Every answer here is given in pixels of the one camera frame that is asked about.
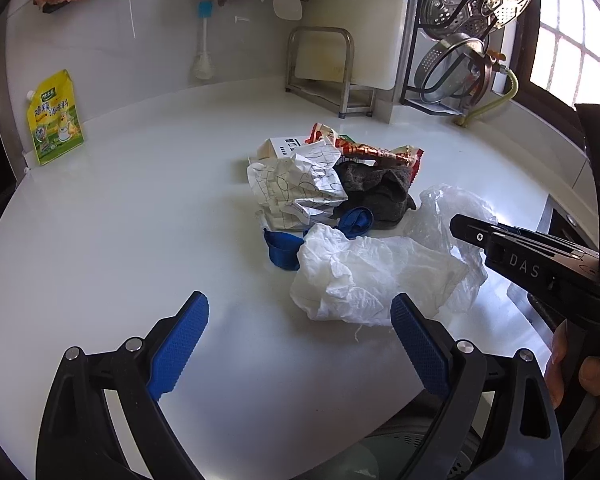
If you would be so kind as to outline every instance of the white spatula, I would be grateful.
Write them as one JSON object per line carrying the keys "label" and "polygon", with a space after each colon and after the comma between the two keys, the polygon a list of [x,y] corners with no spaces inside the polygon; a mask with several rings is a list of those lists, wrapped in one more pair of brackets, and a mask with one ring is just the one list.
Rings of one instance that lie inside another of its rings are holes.
{"label": "white spatula", "polygon": [[283,20],[298,21],[302,19],[302,3],[300,0],[273,0],[276,16]]}

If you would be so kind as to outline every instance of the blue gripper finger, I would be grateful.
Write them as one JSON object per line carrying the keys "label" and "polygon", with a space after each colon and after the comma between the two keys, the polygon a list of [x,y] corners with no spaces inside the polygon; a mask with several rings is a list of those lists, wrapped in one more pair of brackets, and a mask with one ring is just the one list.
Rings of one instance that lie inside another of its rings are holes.
{"label": "blue gripper finger", "polygon": [[391,324],[398,339],[425,389],[446,399],[451,391],[449,357],[432,337],[426,323],[427,320],[407,294],[402,293],[394,298],[391,304]]}

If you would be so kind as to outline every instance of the white cable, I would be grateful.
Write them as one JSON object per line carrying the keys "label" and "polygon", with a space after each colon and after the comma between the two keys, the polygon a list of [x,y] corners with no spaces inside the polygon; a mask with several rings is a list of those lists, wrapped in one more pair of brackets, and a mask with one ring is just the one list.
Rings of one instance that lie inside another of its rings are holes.
{"label": "white cable", "polygon": [[134,10],[131,7],[131,0],[129,0],[129,15],[131,16],[131,30],[134,32],[134,39],[136,38],[136,28],[134,26]]}

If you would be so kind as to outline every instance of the metal screw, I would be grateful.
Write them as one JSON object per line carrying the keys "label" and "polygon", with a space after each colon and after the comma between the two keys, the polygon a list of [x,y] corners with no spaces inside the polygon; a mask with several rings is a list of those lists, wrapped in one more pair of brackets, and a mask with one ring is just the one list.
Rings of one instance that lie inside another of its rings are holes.
{"label": "metal screw", "polygon": [[142,348],[142,339],[139,337],[132,337],[131,339],[127,339],[125,343],[125,348],[130,352],[137,352]]}
{"label": "metal screw", "polygon": [[527,350],[526,348],[523,348],[520,352],[518,352],[518,355],[523,361],[526,361],[527,363],[534,360],[533,352],[531,350]]}
{"label": "metal screw", "polygon": [[472,345],[468,341],[458,341],[458,344],[456,346],[458,347],[458,350],[461,351],[463,354],[470,354],[474,351],[474,345]]}
{"label": "metal screw", "polygon": [[80,349],[77,346],[72,346],[65,353],[64,357],[66,357],[69,361],[73,361],[80,355]]}

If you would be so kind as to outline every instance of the paper with drawings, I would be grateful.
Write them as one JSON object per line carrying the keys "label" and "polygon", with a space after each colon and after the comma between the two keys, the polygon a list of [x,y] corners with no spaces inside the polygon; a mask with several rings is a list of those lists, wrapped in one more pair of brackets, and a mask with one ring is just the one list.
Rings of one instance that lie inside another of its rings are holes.
{"label": "paper with drawings", "polygon": [[342,154],[320,140],[291,157],[266,158],[247,169],[249,185],[273,229],[302,228],[329,217],[347,194],[333,169]]}

